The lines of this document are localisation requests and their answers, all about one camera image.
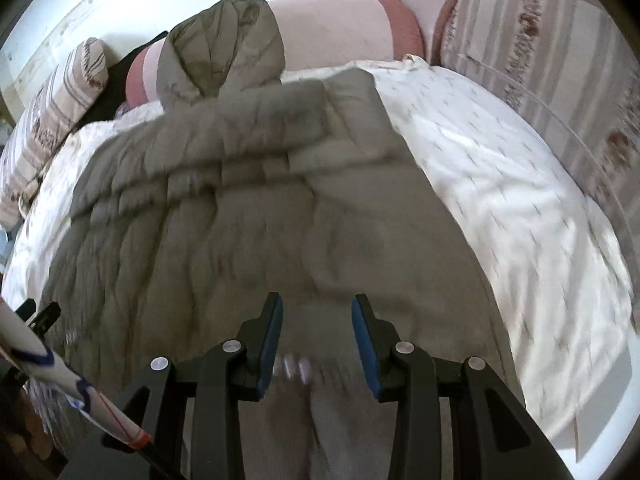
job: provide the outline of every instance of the clamp handle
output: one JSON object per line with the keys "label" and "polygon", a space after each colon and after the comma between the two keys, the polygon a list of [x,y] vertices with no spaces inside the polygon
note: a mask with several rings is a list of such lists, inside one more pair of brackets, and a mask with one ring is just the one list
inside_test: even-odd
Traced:
{"label": "clamp handle", "polygon": [[401,342],[392,323],[376,318],[365,294],[351,303],[351,322],[367,386],[378,402],[398,402],[390,480],[440,480],[438,382],[433,359]]}
{"label": "clamp handle", "polygon": [[270,292],[260,316],[242,323],[236,339],[246,348],[246,361],[242,379],[238,380],[238,374],[232,376],[239,400],[258,402],[264,397],[273,375],[283,319],[282,298]]}
{"label": "clamp handle", "polygon": [[270,292],[260,316],[245,321],[236,339],[201,358],[191,480],[244,480],[238,400],[258,402],[269,387],[283,316],[282,298]]}

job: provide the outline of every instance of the striped cushion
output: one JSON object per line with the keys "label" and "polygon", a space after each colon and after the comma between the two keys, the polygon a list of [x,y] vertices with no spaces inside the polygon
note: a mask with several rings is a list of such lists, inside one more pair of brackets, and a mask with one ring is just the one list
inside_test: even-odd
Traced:
{"label": "striped cushion", "polygon": [[20,195],[100,95],[107,78],[102,43],[89,38],[55,68],[26,107],[0,156],[4,229],[18,223]]}
{"label": "striped cushion", "polygon": [[440,55],[517,111],[596,200],[640,298],[640,68],[609,15],[580,0],[459,0]]}

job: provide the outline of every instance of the red stripe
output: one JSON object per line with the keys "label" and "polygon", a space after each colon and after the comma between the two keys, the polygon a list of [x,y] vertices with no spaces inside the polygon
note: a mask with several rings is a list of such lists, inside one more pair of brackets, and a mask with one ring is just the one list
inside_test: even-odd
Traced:
{"label": "red stripe", "polygon": [[125,442],[125,444],[129,444],[129,442],[133,441],[133,437],[127,432],[127,430],[124,429],[124,426],[120,423],[120,419],[116,416],[115,413],[113,413],[113,410],[111,409],[111,407],[109,406],[109,403],[106,402],[106,400],[104,399],[104,397],[102,396],[102,394],[100,392],[98,392],[96,390],[96,393],[98,394],[98,397],[100,398],[100,400],[102,401],[102,403],[105,405],[105,407],[107,408],[107,410],[109,410],[109,413],[111,413],[111,416],[114,418],[114,420],[118,423],[118,426],[120,426],[120,429],[122,430],[122,433],[124,433],[125,435],[127,435],[127,439],[128,442]]}

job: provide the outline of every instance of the striped pillow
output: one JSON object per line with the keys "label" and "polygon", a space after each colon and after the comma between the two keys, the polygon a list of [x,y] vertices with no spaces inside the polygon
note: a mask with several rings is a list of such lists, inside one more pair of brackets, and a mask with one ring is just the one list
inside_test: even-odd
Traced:
{"label": "striped pillow", "polygon": [[102,42],[81,43],[43,83],[18,120],[0,156],[0,225],[20,219],[18,200],[56,153],[107,83]]}

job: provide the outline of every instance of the headboard cushion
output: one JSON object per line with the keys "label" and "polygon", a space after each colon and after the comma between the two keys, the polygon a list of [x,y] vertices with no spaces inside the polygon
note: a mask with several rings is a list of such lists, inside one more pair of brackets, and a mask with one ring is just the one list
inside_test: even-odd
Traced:
{"label": "headboard cushion", "polygon": [[393,34],[377,0],[273,0],[286,70],[392,61]]}
{"label": "headboard cushion", "polygon": [[400,61],[406,54],[424,58],[422,33],[411,9],[402,0],[377,0],[385,9],[394,42],[394,59]]}
{"label": "headboard cushion", "polygon": [[640,68],[613,20],[581,0],[459,0],[440,55],[519,113],[600,205],[640,319]]}

